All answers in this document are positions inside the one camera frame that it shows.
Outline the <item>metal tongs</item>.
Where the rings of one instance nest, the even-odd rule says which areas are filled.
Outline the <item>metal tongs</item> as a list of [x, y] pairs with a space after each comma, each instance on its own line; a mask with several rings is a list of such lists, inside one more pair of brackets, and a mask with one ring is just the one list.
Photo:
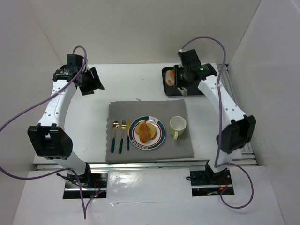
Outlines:
[[182, 96], [186, 96], [188, 93], [188, 90], [186, 88], [178, 88], [178, 90], [180, 91], [180, 93], [182, 94]]

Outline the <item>small orange bread roll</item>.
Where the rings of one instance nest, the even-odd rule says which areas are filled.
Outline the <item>small orange bread roll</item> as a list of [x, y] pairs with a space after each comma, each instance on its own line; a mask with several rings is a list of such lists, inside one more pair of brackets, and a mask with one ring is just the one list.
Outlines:
[[175, 85], [175, 73], [173, 70], [167, 70], [165, 73], [165, 83], [168, 86], [174, 86]]

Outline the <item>toast bread slice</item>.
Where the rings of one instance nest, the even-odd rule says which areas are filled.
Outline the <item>toast bread slice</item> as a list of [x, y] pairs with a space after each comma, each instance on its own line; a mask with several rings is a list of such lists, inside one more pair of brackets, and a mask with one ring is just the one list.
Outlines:
[[142, 120], [141, 122], [139, 122], [136, 127], [135, 127], [135, 132], [139, 135], [139, 127], [142, 123], [147, 123], [148, 127], [150, 128], [151, 130], [151, 140], [153, 140], [156, 136], [157, 136], [157, 130], [156, 130], [156, 127], [152, 124], [152, 123], [149, 123], [145, 120]]

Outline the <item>orange round bun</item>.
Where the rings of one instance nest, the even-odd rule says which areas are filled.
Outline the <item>orange round bun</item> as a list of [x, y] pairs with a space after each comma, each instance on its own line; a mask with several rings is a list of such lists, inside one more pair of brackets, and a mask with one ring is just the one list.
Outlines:
[[139, 138], [142, 143], [146, 143], [151, 139], [151, 130], [147, 123], [142, 123], [139, 127]]

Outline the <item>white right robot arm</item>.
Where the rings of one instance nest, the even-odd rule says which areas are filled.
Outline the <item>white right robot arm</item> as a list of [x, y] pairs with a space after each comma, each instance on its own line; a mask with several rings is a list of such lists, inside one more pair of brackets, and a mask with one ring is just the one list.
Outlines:
[[182, 89], [196, 86], [219, 114], [216, 157], [206, 163], [204, 174], [199, 176], [209, 184], [217, 184], [224, 177], [236, 151], [251, 141], [256, 120], [237, 106], [214, 67], [202, 64], [194, 49], [179, 50], [178, 56], [181, 64], [174, 66], [175, 86]]

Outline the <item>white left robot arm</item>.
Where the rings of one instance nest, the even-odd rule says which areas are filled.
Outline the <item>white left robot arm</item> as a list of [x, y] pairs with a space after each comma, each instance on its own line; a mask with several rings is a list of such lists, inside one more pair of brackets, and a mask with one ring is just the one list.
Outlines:
[[91, 181], [88, 163], [73, 152], [73, 141], [64, 131], [65, 119], [72, 97], [77, 90], [86, 96], [104, 89], [94, 67], [86, 59], [68, 54], [67, 62], [53, 75], [52, 99], [37, 125], [29, 126], [28, 136], [36, 154], [76, 172], [82, 183]]

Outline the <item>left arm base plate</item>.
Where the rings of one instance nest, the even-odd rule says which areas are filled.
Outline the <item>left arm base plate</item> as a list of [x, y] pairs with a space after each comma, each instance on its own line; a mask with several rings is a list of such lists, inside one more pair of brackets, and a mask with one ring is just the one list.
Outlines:
[[[89, 183], [82, 183], [82, 196], [84, 199], [95, 199], [106, 198], [107, 194], [107, 178], [108, 173], [92, 173], [91, 180]], [[63, 199], [80, 199], [80, 191], [77, 181], [66, 181]]]

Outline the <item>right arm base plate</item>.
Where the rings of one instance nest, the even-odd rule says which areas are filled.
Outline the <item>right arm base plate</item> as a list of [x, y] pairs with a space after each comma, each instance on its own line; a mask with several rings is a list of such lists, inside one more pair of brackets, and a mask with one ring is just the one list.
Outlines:
[[190, 171], [186, 177], [190, 181], [192, 196], [217, 196], [224, 191], [223, 195], [234, 195], [233, 182], [229, 170], [224, 174], [209, 180], [205, 171]]

